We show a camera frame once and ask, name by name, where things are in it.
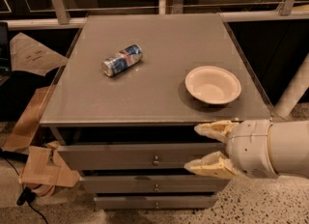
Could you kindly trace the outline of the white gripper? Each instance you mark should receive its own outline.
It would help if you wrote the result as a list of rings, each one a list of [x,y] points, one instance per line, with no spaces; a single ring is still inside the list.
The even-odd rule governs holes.
[[[199,124],[194,127],[199,135],[227,143],[226,152],[230,158],[222,152],[214,152],[187,162],[184,168],[198,176],[225,180],[232,179],[239,171],[249,178],[276,179],[278,174],[271,164],[268,148],[271,126],[270,120]]]

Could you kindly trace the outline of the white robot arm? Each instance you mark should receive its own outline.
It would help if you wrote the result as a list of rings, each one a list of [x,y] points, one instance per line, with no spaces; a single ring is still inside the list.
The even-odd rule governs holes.
[[[184,168],[195,175],[221,179],[240,174],[257,179],[281,175],[309,178],[308,121],[223,120],[197,125],[194,130],[226,146],[225,153],[214,152],[187,162]]]

